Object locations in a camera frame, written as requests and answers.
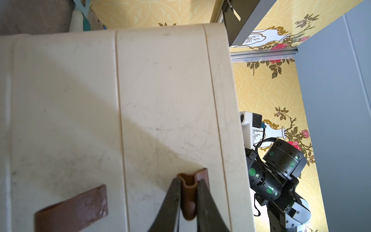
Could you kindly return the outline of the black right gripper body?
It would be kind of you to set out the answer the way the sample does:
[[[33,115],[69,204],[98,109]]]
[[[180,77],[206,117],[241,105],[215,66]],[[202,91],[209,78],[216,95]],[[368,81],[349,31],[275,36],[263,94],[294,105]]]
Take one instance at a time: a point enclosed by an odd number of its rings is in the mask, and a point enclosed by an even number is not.
[[[307,164],[305,155],[294,145],[278,138],[268,138],[273,142],[270,149],[260,158],[258,147],[246,149],[246,162],[251,189],[259,203],[299,201],[296,187],[298,177]]]

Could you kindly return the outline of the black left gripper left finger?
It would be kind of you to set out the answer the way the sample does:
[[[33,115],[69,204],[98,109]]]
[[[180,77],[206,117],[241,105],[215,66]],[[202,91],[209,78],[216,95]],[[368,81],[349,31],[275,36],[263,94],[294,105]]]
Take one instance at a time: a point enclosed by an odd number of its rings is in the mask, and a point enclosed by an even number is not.
[[[181,205],[181,180],[174,178],[149,232],[178,232]]]

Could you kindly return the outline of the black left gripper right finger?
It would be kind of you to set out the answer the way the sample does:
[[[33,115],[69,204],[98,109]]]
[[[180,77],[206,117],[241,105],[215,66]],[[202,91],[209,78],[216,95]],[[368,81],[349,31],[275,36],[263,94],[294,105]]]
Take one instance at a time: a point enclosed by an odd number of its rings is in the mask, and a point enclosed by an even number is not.
[[[197,231],[229,232],[204,179],[197,188]]]

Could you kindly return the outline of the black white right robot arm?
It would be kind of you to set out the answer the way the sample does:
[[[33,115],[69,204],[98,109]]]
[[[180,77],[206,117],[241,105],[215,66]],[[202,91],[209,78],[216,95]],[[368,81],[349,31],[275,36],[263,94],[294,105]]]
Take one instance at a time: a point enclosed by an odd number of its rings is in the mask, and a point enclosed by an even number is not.
[[[284,140],[271,137],[264,141],[272,145],[263,158],[258,154],[261,143],[245,149],[254,201],[266,206],[270,231],[301,232],[312,216],[308,202],[296,193],[307,159]]]

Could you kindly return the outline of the white plastic drawer cabinet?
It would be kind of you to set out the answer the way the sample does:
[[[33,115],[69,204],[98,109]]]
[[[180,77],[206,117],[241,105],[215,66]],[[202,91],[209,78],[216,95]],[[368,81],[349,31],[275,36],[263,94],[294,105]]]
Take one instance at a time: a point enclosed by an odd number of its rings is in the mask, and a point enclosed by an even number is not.
[[[1,37],[1,231],[105,185],[88,232],[146,232],[207,168],[232,232],[256,229],[223,24]]]

